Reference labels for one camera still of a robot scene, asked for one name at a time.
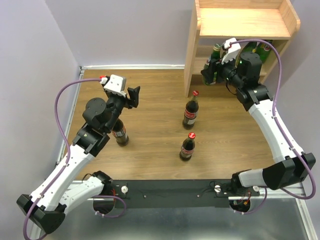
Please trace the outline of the green bottle yellow label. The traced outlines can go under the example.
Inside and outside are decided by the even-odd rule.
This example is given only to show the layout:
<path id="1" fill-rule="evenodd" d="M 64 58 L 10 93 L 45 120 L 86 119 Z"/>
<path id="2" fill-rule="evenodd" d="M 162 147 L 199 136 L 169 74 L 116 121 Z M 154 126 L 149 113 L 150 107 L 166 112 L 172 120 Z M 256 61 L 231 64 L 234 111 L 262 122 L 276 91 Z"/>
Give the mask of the green bottle yellow label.
<path id="1" fill-rule="evenodd" d="M 252 53 L 255 53 L 257 50 L 257 42 L 255 41 L 251 41 L 251 42 L 248 42 L 245 47 L 243 48 L 243 52 L 252 52 Z"/>

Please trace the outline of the green bottle red-blue label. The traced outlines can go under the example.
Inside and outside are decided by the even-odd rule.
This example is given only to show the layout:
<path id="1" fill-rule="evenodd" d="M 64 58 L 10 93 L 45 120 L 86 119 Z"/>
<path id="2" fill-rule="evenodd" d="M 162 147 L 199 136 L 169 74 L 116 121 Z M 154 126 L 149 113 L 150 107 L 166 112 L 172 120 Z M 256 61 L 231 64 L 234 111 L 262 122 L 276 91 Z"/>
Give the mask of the green bottle red-blue label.
<path id="1" fill-rule="evenodd" d="M 259 55 L 261 62 L 264 64 L 270 55 L 271 47 L 269 44 L 260 42 L 256 47 L 256 53 Z"/>

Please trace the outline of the green bottle red-white label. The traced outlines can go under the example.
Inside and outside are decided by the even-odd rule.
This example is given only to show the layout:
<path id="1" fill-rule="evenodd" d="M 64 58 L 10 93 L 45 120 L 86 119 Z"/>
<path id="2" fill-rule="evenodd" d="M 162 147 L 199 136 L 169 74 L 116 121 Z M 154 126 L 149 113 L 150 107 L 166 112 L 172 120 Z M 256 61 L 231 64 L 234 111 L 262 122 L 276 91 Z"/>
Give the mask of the green bottle red-white label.
<path id="1" fill-rule="evenodd" d="M 222 54 L 220 56 L 221 60 L 223 58 L 226 58 L 225 56 L 228 56 L 228 51 L 230 48 L 231 48 L 231 46 L 227 46 L 227 47 L 225 47 L 224 45 L 221 46 L 221 51 L 222 51 Z"/>

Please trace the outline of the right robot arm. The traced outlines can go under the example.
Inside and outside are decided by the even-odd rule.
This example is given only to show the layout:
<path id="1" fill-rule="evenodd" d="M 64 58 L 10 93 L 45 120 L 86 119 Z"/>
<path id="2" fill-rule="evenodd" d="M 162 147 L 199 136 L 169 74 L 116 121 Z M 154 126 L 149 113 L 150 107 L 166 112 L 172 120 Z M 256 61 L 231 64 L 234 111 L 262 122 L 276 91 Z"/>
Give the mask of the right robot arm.
<path id="1" fill-rule="evenodd" d="M 267 87 L 259 83 L 262 61 L 258 54 L 244 52 L 239 63 L 233 59 L 210 57 L 201 74 L 207 84 L 224 81 L 236 89 L 236 98 L 258 124 L 272 153 L 274 164 L 260 169 L 234 173 L 230 191 L 241 196 L 249 187 L 267 187 L 271 190 L 301 183 L 316 162 L 312 153 L 305 151 L 293 139 L 278 111 L 273 108 L 275 99 Z"/>

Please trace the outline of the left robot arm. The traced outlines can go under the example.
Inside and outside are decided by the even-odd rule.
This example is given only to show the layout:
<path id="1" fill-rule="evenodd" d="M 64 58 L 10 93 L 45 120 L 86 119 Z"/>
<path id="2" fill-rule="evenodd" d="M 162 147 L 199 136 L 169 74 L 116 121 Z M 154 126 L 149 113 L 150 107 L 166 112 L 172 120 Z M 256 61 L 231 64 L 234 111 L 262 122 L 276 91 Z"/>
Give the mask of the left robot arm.
<path id="1" fill-rule="evenodd" d="M 32 193 L 22 194 L 16 201 L 25 214 L 23 235 L 28 239 L 27 225 L 32 221 L 44 231 L 53 233 L 66 215 L 85 200 L 107 197 L 111 191 L 110 177 L 94 173 L 85 183 L 68 189 L 78 173 L 105 147 L 124 108 L 137 108 L 140 87 L 128 88 L 127 92 L 104 87 L 108 99 L 90 99 L 82 114 L 85 123 L 77 132 L 67 153 L 48 178 Z"/>

